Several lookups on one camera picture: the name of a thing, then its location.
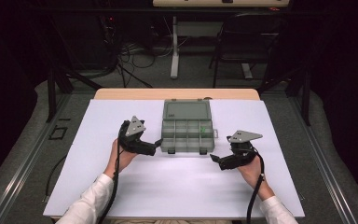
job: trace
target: gray plastic organizer box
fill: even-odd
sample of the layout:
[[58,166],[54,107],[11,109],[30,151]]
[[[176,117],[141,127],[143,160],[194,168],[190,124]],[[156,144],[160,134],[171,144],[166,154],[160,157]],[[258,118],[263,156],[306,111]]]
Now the gray plastic organizer box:
[[162,120],[161,150],[213,152],[213,125],[208,100],[166,100]]

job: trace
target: wrist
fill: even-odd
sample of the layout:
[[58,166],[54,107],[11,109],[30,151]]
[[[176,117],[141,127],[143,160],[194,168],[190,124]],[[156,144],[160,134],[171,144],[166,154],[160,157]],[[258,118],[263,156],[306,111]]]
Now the wrist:
[[272,196],[275,196],[274,191],[272,188],[269,187],[269,184],[266,180],[261,182],[260,189],[257,192],[258,197],[261,199],[261,201],[264,201]]
[[113,176],[115,176],[115,171],[115,167],[107,166],[103,173],[113,179]]

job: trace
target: black stand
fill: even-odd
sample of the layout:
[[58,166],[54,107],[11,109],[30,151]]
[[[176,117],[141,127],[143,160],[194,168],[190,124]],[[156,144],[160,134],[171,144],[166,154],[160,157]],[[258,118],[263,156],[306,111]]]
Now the black stand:
[[307,54],[304,62],[300,67],[294,68],[290,72],[281,75],[273,80],[263,80],[263,84],[257,89],[258,93],[261,94],[267,91],[269,88],[279,84],[280,82],[292,77],[293,80],[286,89],[287,96],[297,96],[299,90],[302,89],[302,103],[301,103],[301,116],[308,126],[310,126],[310,79],[311,72],[314,65],[317,63],[319,58],[322,56],[325,46],[331,40],[336,29],[342,23],[342,13],[326,13],[321,31],[315,36],[315,40],[312,43],[310,52]]
[[48,66],[50,68],[48,72],[48,119],[47,122],[50,122],[57,112],[57,100],[56,100],[56,90],[55,85],[60,88],[62,93],[69,94],[73,91],[74,87],[69,81],[68,76],[76,78],[77,80],[83,82],[84,84],[92,87],[94,90],[100,89],[102,86],[83,77],[74,70],[68,68],[67,66],[61,64],[59,59],[56,57],[53,52],[49,42],[46,37],[42,35],[40,29],[40,24],[38,22],[38,17],[35,15],[36,12],[31,10],[26,10],[28,6],[25,6],[22,1],[19,1],[20,9],[24,14],[24,17],[27,18],[27,21],[30,24],[31,29],[34,32],[36,40],[42,49],[42,53],[46,59],[48,59]]

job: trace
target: floor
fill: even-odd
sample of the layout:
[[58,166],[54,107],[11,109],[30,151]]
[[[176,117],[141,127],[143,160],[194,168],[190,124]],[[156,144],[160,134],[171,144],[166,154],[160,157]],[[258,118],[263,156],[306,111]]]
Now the floor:
[[[139,54],[132,54],[128,60],[125,58],[127,56],[122,56],[122,62],[137,78],[154,88],[211,88],[213,70],[207,64],[213,48],[202,39],[184,38],[181,41],[185,42],[181,46],[177,79],[170,78],[171,59],[167,51],[156,49],[155,53],[160,56],[153,58],[134,46],[132,52]],[[194,46],[199,46],[200,41],[207,44],[195,49]],[[264,68],[265,65],[262,64],[256,66],[253,70],[255,76],[262,76]],[[222,82],[218,82],[219,87],[254,88],[257,85],[257,82],[243,80],[239,65],[222,66],[220,72],[222,77],[239,79],[221,80]],[[85,75],[105,87],[123,87],[123,79],[118,70],[103,77],[94,76],[91,72]],[[136,78],[128,74],[124,76],[127,87],[145,87]],[[57,91],[58,114],[51,123],[46,123],[47,83],[36,87],[39,97],[33,116],[0,168],[0,223],[51,223],[48,217],[42,216],[45,206],[42,201],[46,191],[52,191],[62,165],[54,172],[48,189],[47,179],[53,166],[69,150],[94,94],[94,90],[79,81],[73,79],[72,83],[75,87],[73,94],[61,94]],[[297,98],[287,98],[284,87],[285,83],[282,83],[262,94],[261,99],[268,107],[283,155],[306,212],[306,217],[298,222],[358,223],[358,186],[334,149],[322,102],[317,95],[311,95],[311,126],[305,126],[298,116]],[[68,128],[64,139],[48,140],[56,125]]]

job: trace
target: white sleeve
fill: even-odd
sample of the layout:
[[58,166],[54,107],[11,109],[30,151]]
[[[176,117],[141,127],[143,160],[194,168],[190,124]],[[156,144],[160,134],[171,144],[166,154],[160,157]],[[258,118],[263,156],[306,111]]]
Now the white sleeve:
[[287,210],[277,196],[270,197],[260,204],[260,209],[268,224],[297,223],[293,214]]
[[57,223],[95,223],[112,195],[113,180],[104,174],[84,191]]

